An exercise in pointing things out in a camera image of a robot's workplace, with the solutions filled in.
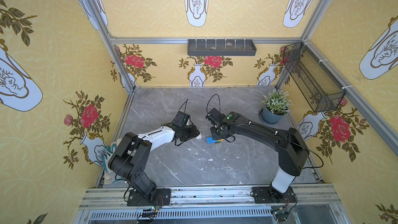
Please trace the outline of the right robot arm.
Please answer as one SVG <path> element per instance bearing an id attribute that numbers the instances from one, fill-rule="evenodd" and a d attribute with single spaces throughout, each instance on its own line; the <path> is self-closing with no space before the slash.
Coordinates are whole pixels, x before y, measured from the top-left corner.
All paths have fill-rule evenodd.
<path id="1" fill-rule="evenodd" d="M 214 140 L 227 140 L 241 135 L 278 152 L 279 168 L 272 180 L 271 192 L 285 194 L 294 179 L 301 175 L 309 157 L 309 149 L 297 129 L 276 129 L 236 112 L 225 115 L 215 108 L 207 113 L 206 119 L 212 124 L 210 131 Z"/>

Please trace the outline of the blue lego brick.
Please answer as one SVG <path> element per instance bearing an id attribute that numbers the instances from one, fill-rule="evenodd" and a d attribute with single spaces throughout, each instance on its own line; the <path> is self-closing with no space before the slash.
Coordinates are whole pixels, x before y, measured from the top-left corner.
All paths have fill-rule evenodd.
<path id="1" fill-rule="evenodd" d="M 217 143 L 218 141 L 214 140 L 212 137 L 209 137 L 206 139 L 206 142 L 207 142 L 207 144 L 214 144 L 214 143 Z"/>

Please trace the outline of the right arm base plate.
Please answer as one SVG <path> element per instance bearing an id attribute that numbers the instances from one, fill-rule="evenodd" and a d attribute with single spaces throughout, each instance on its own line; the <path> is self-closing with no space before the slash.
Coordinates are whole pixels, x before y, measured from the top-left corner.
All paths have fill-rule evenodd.
<path id="1" fill-rule="evenodd" d="M 291 186 L 288 187 L 285 193 L 280 193 L 272 186 L 253 187 L 250 195 L 254 198 L 255 203 L 257 204 L 278 203 L 286 205 L 288 203 L 297 202 L 297 198 Z"/>

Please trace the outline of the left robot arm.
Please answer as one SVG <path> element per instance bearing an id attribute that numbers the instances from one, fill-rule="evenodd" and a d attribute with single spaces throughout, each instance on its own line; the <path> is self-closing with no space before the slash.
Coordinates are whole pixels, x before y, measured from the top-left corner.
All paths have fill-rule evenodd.
<path id="1" fill-rule="evenodd" d="M 150 152 L 164 144 L 177 141 L 184 143 L 199 135 L 190 115 L 179 111 L 172 122 L 158 129 L 143 134 L 127 133 L 107 165 L 126 180 L 139 196 L 151 202 L 155 199 L 157 186 L 145 173 Z"/>

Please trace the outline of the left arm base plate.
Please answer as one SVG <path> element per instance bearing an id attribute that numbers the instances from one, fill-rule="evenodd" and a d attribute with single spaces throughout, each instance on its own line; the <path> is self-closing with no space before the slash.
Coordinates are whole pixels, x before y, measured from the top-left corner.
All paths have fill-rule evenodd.
<path id="1" fill-rule="evenodd" d="M 171 200 L 171 190 L 169 188 L 157 188 L 149 196 L 143 196 L 136 189 L 129 191 L 127 206 L 168 206 Z"/>

